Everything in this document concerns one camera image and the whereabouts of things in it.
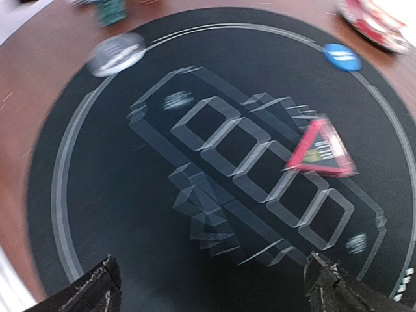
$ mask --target blue oval token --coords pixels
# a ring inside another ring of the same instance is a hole
[[[326,58],[340,70],[356,71],[361,69],[361,61],[351,49],[341,44],[326,44]]]

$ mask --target gray curved line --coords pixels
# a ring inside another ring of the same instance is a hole
[[[320,51],[320,52],[323,51],[323,47],[320,47],[319,45],[317,45],[313,40],[308,39],[308,38],[306,38],[304,36],[301,36],[299,34],[296,34],[295,32],[293,33],[291,31],[286,31],[285,29],[279,29],[279,28],[274,28],[274,27],[270,27],[270,26],[256,25],[256,24],[249,24],[249,23],[212,24],[212,25],[207,25],[207,27],[205,27],[205,28],[194,27],[191,30],[190,29],[185,29],[183,31],[180,31],[180,32],[177,32],[177,33],[174,33],[174,34],[163,37],[163,38],[165,38],[164,40],[155,40],[154,42],[157,41],[157,43],[154,43],[153,45],[149,46],[146,49],[146,51],[150,51],[153,48],[155,48],[155,47],[157,47],[157,46],[159,46],[159,45],[161,45],[161,44],[163,44],[167,41],[173,40],[175,38],[179,38],[179,37],[187,35],[187,34],[198,33],[200,31],[208,31],[208,30],[213,30],[213,29],[232,29],[232,28],[251,29],[251,30],[265,31],[265,32],[268,32],[268,33],[278,34],[278,35],[281,35],[281,36],[285,36],[287,38],[291,38],[291,39],[296,40],[298,42],[301,42],[303,44],[306,44],[307,46],[312,47],[313,49],[316,49],[317,51]],[[400,121],[398,120],[396,114],[394,113],[393,109],[391,108],[391,106],[387,102],[387,100],[381,95],[381,93],[378,91],[378,89],[375,88],[374,86],[371,86],[361,74],[353,73],[353,75],[372,94],[372,96],[375,98],[375,100],[378,102],[378,104],[381,106],[381,108],[386,113],[387,117],[389,118],[390,122],[392,123],[393,128],[395,129],[396,134],[398,135],[400,144],[402,145],[402,148],[403,148],[403,152],[406,156],[406,161],[408,163],[410,178],[411,178],[412,187],[413,187],[413,224],[412,224],[412,231],[411,231],[412,238],[411,238],[411,242],[409,244],[407,256],[406,256],[406,259],[404,261],[404,266],[403,266],[403,269],[402,269],[402,274],[403,274],[403,272],[405,272],[406,269],[409,266],[411,256],[412,256],[414,248],[415,248],[415,237],[414,237],[416,235],[416,232],[415,232],[415,226],[416,226],[416,201],[415,201],[416,200],[416,198],[415,198],[415,196],[416,196],[416,185],[414,183],[416,181],[415,157],[413,155],[413,151],[410,149],[409,139],[406,136]],[[102,85],[105,85],[103,87],[103,88],[105,88],[108,85],[108,83],[110,82],[109,81],[109,82],[106,83],[107,79],[105,79],[98,88],[101,88]],[[94,104],[95,100],[96,99],[94,99],[93,101],[90,102],[90,106],[92,106]],[[66,139],[70,139],[70,140],[73,140],[75,142],[76,138],[77,138],[77,135],[75,135],[73,138],[68,137]],[[69,163],[70,156],[69,157],[65,156],[65,159],[67,159],[67,162]],[[65,181],[66,181],[67,178],[68,178],[68,172],[66,172]],[[65,202],[65,207],[66,207],[66,197],[62,197],[61,199],[62,199],[63,202]],[[68,222],[68,217],[67,217],[67,219],[62,219],[62,221]],[[70,232],[64,232],[65,231],[64,228],[67,228],[67,230],[69,231],[69,225],[62,226],[61,230],[63,231],[63,233],[62,233],[61,236],[58,235],[58,237],[57,237],[57,234],[54,231],[55,242],[57,243],[57,246],[58,246],[58,242],[66,244],[66,247],[64,247],[64,246],[62,246],[62,247],[64,249],[69,249],[68,244],[71,244],[71,246],[73,247],[72,238],[71,238]],[[62,262],[62,265],[64,266],[64,268],[65,268],[65,263],[79,263],[79,260],[78,260],[78,257],[77,257],[77,254],[75,253],[75,251],[73,253],[72,252],[63,253],[63,256],[64,256],[64,261],[62,261],[62,258],[61,258],[61,262]],[[394,296],[395,292],[398,289],[398,286],[400,285],[401,280],[402,280],[402,276],[399,277],[395,288],[392,290],[392,293],[390,294],[390,297]]]
[[[107,77],[94,91],[88,93],[74,112],[62,137],[55,165],[51,187],[51,216],[53,236],[57,245],[60,262],[72,283],[83,275],[81,264],[73,246],[67,210],[67,182],[73,147],[81,126],[100,93],[115,78]]]

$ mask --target wooden table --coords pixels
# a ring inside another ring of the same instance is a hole
[[[129,17],[101,28],[92,8],[75,10],[56,0],[0,47],[0,244],[37,300],[42,286],[27,240],[28,170],[48,111],[102,40],[163,16],[205,7],[250,7],[285,14],[341,39],[378,68],[416,117],[416,51],[389,55],[364,41],[333,11],[331,0],[129,1]]]

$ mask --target green object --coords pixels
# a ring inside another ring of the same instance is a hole
[[[108,26],[127,17],[124,0],[99,0],[97,13],[102,26]]]

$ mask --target round black board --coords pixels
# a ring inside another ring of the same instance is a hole
[[[400,284],[414,262],[416,127],[368,62],[339,71],[321,48],[336,39],[243,8],[135,32],[144,58],[107,78],[81,69],[40,133],[27,209],[49,295],[114,254],[123,311],[307,311],[314,250],[413,304],[413,282]],[[316,114],[358,175],[282,172]]]

